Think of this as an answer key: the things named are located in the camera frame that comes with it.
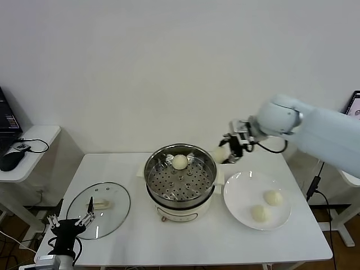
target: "white table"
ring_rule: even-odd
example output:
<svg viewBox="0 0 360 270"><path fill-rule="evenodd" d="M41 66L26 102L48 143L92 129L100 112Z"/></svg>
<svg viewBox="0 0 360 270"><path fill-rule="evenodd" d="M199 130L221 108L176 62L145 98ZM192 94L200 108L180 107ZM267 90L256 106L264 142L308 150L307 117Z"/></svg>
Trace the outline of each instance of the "white table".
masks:
<svg viewBox="0 0 360 270"><path fill-rule="evenodd" d="M26 140L41 139L47 142L50 146L59 132L60 127L58 125L33 125L28 130L24 131L21 137ZM46 145L39 141L25 143L30 145L34 151L42 151L46 148ZM11 170L10 172L0 171L0 183L19 183L24 181L43 155L44 153L26 153L25 157L19 162L14 170ZM44 217L44 214L46 213L45 211L40 211L35 217L31 212L26 210L16 198L9 196L4 190L0 190L0 204L30 225L24 239L32 239L35 233L42 232L44 230L44 224L39 219ZM7 211L5 210L0 216L0 221L2 221L6 214ZM25 242L24 245L30 245L30 241Z"/></svg>
<svg viewBox="0 0 360 270"><path fill-rule="evenodd" d="M275 231L257 231L238 222L222 195L214 195L209 211L189 223L161 222L145 188L136 177L150 154L87 154L64 196L60 218L73 198L90 185L116 182L129 192L131 208L125 222L98 240L82 240L79 266L176 266L291 263L327 260L331 250L282 155L264 150L245 154L240 162L221 165L226 178L240 170L272 175L287 191L292 204L289 221ZM35 256L51 248L49 230Z"/></svg>
<svg viewBox="0 0 360 270"><path fill-rule="evenodd" d="M342 170L339 170L340 175L343 180L350 185L351 187L360 187L360 179L352 176ZM352 239L350 233L345 227L345 223L355 217L358 213L360 213L360 198L358 198L351 206L346 208L341 214L338 214L335 209L330 210L332 222L331 229L333 231L338 231L341 238L344 241L344 244L347 247L355 246L355 242ZM319 222L322 231L329 231L329 223L328 222Z"/></svg>

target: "stainless steel steamer basket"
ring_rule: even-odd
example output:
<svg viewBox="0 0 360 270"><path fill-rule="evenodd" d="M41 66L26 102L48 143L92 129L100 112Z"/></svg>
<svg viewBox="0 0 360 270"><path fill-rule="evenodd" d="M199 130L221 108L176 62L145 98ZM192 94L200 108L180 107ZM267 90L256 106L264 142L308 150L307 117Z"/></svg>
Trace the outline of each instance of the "stainless steel steamer basket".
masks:
<svg viewBox="0 0 360 270"><path fill-rule="evenodd" d="M187 157L188 166L175 170L172 160L176 155ZM213 193L217 167L203 149L177 143L165 146L147 160L144 177L151 197L171 209L191 209L201 205Z"/></svg>

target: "white plate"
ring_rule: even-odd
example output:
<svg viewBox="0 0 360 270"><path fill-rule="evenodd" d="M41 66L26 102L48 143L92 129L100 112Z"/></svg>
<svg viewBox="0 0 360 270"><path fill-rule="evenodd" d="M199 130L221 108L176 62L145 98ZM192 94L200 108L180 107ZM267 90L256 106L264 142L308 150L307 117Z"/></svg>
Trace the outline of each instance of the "white plate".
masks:
<svg viewBox="0 0 360 270"><path fill-rule="evenodd" d="M263 195L268 190L278 190L283 196L280 206L268 205ZM224 200L231 214L241 223L257 230L274 230L284 225L291 214L286 194L271 177L258 172L240 172L228 179L224 186ZM271 220L257 222L251 216L251 207L260 204L271 211Z"/></svg>

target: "computer mouse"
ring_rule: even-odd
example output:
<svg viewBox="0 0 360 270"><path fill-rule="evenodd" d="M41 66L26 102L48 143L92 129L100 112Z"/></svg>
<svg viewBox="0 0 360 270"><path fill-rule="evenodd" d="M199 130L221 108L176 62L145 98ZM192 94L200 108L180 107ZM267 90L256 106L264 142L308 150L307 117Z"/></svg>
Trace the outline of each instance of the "computer mouse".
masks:
<svg viewBox="0 0 360 270"><path fill-rule="evenodd" d="M25 151L11 152L0 158L0 170L9 172L14 170L19 162L24 158Z"/></svg>

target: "white robotic arm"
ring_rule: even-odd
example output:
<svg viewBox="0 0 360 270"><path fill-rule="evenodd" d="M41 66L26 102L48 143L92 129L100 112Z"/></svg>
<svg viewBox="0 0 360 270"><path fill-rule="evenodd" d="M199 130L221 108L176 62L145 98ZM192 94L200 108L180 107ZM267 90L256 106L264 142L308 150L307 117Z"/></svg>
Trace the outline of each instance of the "white robotic arm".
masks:
<svg viewBox="0 0 360 270"><path fill-rule="evenodd" d="M360 178L360 121L357 119L276 95L256 116L251 116L248 121L233 120L230 126L230 133L220 143L220 146L226 142L230 144L228 163L241 157L239 146L251 152L251 145L268 136L276 136L292 142L300 151Z"/></svg>

